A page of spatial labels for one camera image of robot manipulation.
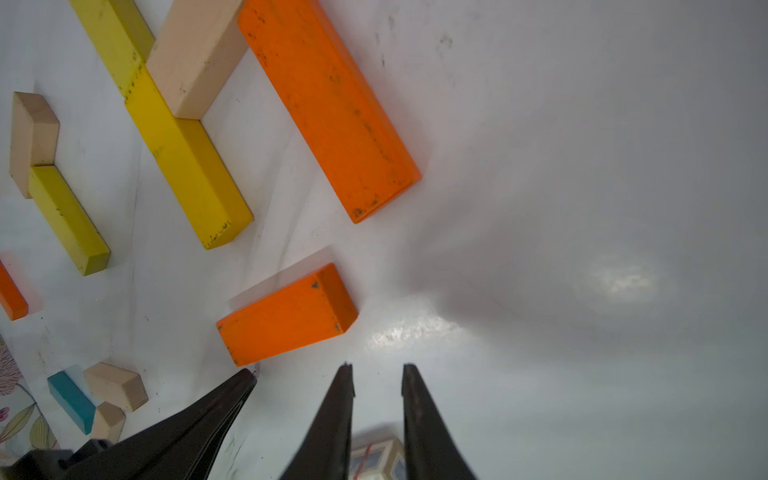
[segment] white table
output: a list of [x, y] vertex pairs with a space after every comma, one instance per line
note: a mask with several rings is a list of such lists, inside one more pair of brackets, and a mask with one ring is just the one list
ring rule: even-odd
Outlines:
[[[0, 259], [37, 310], [0, 333], [61, 445], [46, 377], [135, 369], [145, 429], [237, 371], [230, 299], [328, 247], [356, 324], [261, 363], [211, 478], [278, 478], [345, 361], [356, 433], [402, 432], [415, 362], [479, 478], [765, 478], [759, 2], [321, 3], [424, 180], [353, 225], [248, 51], [203, 123], [256, 220], [213, 251], [68, 3], [0, 3]], [[157, 34], [170, 0], [138, 4]], [[5, 174], [14, 90], [61, 121], [102, 273]]]

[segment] wooden block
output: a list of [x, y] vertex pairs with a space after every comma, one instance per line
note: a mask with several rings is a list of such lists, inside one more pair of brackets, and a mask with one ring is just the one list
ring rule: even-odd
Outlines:
[[24, 198], [28, 189], [29, 168], [53, 165], [58, 141], [58, 119], [42, 95], [13, 93], [11, 123], [11, 177]]
[[0, 263], [0, 303], [11, 320], [25, 317], [29, 312], [27, 301], [18, 291], [16, 284], [13, 283], [13, 279], [8, 275], [5, 265], [2, 263]]
[[59, 405], [78, 428], [85, 434], [91, 433], [96, 407], [91, 400], [72, 382], [65, 372], [48, 377], [48, 389]]
[[349, 454], [349, 477], [355, 480], [405, 480], [407, 476], [406, 450], [398, 439], [366, 445]]
[[83, 276], [107, 267], [109, 247], [55, 166], [30, 167], [29, 193]]
[[114, 445], [120, 441], [124, 423], [125, 414], [123, 411], [109, 402], [104, 402], [96, 407], [91, 438], [107, 439]]
[[154, 37], [133, 0], [69, 0], [112, 80], [125, 97]]
[[85, 380], [94, 397], [129, 412], [147, 403], [147, 393], [138, 373], [102, 362], [85, 370]]
[[247, 0], [238, 25], [353, 222], [421, 179], [317, 0]]
[[[113, 73], [113, 78], [124, 92], [128, 113], [203, 247], [230, 242], [253, 215], [203, 125], [176, 119], [165, 104], [144, 65], [151, 34], [132, 0], [71, 0], [71, 4], [110, 72], [122, 72]], [[101, 19], [101, 12], [114, 20]]]
[[200, 120], [248, 49], [243, 0], [174, 0], [147, 60], [171, 113]]
[[125, 107], [203, 247], [232, 241], [253, 215], [200, 121], [175, 118], [146, 68]]
[[219, 320], [216, 327], [237, 366], [338, 336], [357, 319], [332, 263]]

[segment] red string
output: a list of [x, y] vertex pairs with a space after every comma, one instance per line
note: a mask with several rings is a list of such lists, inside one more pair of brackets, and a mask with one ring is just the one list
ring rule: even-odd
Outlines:
[[362, 462], [360, 462], [360, 466], [357, 467], [357, 472], [355, 472], [355, 477], [353, 478], [353, 480], [357, 480], [358, 475], [362, 473], [362, 468], [366, 466], [366, 460], [370, 452], [371, 452], [371, 445], [368, 445], [368, 448], [366, 449], [366, 454], [362, 456]]

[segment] small object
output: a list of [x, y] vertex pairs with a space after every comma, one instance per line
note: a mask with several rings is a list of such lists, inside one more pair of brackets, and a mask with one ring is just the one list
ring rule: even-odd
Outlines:
[[91, 430], [92, 439], [107, 439], [113, 444], [120, 441], [123, 432], [125, 414], [118, 407], [104, 402], [96, 407], [94, 428]]
[[352, 222], [421, 179], [317, 0], [247, 0], [238, 25]]
[[349, 480], [407, 478], [406, 451], [397, 439], [367, 445], [349, 454]]
[[[408, 480], [475, 480], [454, 445], [419, 369], [413, 364], [403, 366], [401, 393]], [[345, 363], [336, 371], [310, 430], [280, 480], [355, 478], [358, 472], [350, 469], [349, 461], [356, 454], [349, 452], [354, 396], [352, 366]], [[397, 462], [395, 467], [396, 470], [391, 471], [395, 473], [393, 478], [404, 479]]]
[[18, 291], [18, 287], [13, 283], [2, 262], [0, 262], [0, 303], [11, 320], [18, 320], [29, 313], [27, 301]]
[[243, 0], [174, 0], [147, 60], [171, 113], [200, 120], [248, 44], [237, 27]]
[[58, 141], [58, 119], [42, 95], [13, 93], [11, 124], [11, 178], [24, 198], [28, 189], [29, 168], [53, 165]]
[[154, 37], [134, 0], [69, 0], [109, 75], [125, 98]]
[[357, 310], [333, 263], [219, 320], [237, 366], [342, 335]]
[[253, 215], [200, 121], [175, 118], [146, 68], [125, 107], [203, 247], [234, 240]]
[[138, 373], [100, 362], [85, 370], [85, 381], [94, 397], [129, 412], [147, 403], [147, 393]]
[[85, 434], [91, 433], [96, 407], [65, 372], [48, 377], [48, 389], [72, 421]]
[[30, 167], [29, 193], [83, 276], [107, 267], [109, 247], [55, 166]]

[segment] teal block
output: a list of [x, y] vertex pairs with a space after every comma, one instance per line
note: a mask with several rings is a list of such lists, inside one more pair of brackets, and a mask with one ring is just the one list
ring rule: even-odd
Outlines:
[[85, 435], [94, 426], [96, 407], [64, 372], [48, 377], [48, 389], [59, 405]]

